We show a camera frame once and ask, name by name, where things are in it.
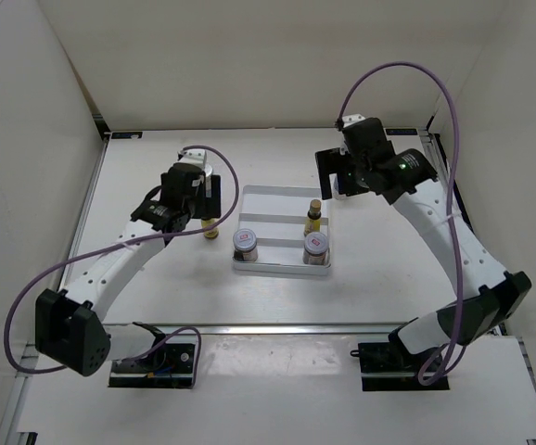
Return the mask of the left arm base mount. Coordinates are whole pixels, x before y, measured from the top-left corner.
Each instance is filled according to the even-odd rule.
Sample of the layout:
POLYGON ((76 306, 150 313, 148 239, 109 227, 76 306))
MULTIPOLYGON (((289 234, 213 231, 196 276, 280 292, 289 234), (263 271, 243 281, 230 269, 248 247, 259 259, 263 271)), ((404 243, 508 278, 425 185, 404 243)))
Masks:
POLYGON ((202 336, 194 326, 166 334, 151 324, 132 323, 151 337, 140 354, 111 362, 109 388, 193 389, 198 377, 202 336))

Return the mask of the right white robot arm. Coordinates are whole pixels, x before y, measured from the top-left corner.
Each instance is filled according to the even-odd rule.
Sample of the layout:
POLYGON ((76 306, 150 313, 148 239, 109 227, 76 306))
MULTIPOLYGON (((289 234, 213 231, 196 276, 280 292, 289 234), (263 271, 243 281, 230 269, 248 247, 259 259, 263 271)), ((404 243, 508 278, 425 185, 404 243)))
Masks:
POLYGON ((422 353, 455 342, 465 347, 508 319, 531 289, 483 247, 458 213, 446 210, 447 190, 423 153, 394 150, 380 119, 360 114, 337 122, 338 148, 316 153, 321 196, 383 197, 428 246, 455 292, 455 301, 396 329, 390 364, 407 371, 422 353))

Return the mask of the short spice jar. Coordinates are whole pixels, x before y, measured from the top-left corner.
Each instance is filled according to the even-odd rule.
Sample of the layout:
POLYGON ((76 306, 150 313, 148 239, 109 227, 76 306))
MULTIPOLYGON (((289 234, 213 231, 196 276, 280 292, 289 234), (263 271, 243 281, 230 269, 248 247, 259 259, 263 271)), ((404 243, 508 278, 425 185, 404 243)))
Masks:
POLYGON ((321 232, 310 232, 304 238, 303 262, 308 265, 326 265, 329 239, 321 232))
POLYGON ((257 236, 248 228, 238 229, 233 236, 234 260, 255 262, 258 259, 257 236))

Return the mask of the yellow label bottle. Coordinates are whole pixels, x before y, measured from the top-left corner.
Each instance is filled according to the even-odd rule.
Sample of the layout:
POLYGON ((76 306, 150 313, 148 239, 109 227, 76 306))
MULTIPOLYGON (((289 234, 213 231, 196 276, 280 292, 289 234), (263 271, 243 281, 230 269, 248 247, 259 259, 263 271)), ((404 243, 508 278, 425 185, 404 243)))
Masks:
POLYGON ((219 229, 215 226, 218 222, 217 219, 203 219, 201 221, 201 228, 203 229, 203 236, 206 239, 214 240, 219 236, 219 229))
POLYGON ((307 236, 310 233, 319 232, 321 229, 321 218, 322 201, 320 199, 312 199, 307 211, 303 235, 307 236))

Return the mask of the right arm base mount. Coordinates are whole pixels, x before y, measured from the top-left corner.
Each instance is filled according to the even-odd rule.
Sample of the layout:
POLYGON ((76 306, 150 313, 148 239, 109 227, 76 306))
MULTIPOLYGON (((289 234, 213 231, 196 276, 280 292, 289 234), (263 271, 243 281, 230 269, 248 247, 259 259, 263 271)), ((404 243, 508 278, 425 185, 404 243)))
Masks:
POLYGON ((430 386, 418 382, 417 374, 432 350, 411 359, 403 357, 389 342, 364 342, 351 350, 359 361, 363 392, 410 392, 449 390, 446 376, 430 386))

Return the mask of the tall white shaker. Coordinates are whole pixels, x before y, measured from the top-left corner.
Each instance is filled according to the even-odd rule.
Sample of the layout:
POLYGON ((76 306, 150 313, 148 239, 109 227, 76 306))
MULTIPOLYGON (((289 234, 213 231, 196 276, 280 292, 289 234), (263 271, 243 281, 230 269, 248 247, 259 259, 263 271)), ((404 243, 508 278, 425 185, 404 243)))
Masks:
POLYGON ((210 164, 207 164, 204 168, 205 177, 209 178, 213 175, 213 168, 210 164))
POLYGON ((332 179, 332 195, 335 200, 342 201, 347 199, 347 196, 339 190, 338 176, 336 174, 333 175, 332 179))

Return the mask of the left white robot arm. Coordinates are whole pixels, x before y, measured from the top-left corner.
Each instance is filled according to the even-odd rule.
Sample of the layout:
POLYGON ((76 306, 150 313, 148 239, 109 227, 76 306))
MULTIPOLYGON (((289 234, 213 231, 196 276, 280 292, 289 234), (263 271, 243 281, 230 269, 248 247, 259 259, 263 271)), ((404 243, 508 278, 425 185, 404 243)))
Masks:
POLYGON ((114 251, 100 255, 62 290, 47 289, 37 298, 36 349, 83 376, 122 359, 134 359, 146 371, 159 369, 166 358, 159 330, 141 322, 103 322, 130 281, 166 248, 165 235, 183 232, 192 220, 220 215, 220 176, 189 161, 174 163, 132 212, 114 251))

